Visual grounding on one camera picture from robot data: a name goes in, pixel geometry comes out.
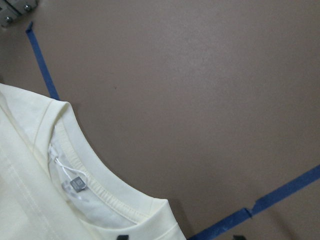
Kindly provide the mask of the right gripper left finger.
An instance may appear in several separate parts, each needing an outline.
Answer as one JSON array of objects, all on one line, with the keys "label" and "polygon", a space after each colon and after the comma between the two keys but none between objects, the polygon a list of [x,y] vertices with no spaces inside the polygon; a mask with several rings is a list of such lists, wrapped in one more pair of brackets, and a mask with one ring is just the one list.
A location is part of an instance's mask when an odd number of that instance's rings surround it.
[{"label": "right gripper left finger", "polygon": [[117,240],[129,240],[129,235],[118,235]]}]

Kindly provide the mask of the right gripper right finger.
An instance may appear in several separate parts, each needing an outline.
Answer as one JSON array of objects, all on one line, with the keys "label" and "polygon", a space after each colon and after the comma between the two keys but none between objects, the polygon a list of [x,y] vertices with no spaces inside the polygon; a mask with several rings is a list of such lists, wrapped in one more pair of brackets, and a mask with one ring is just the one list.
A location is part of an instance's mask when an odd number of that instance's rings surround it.
[{"label": "right gripper right finger", "polygon": [[233,240],[247,240],[244,235],[233,235],[232,239]]}]

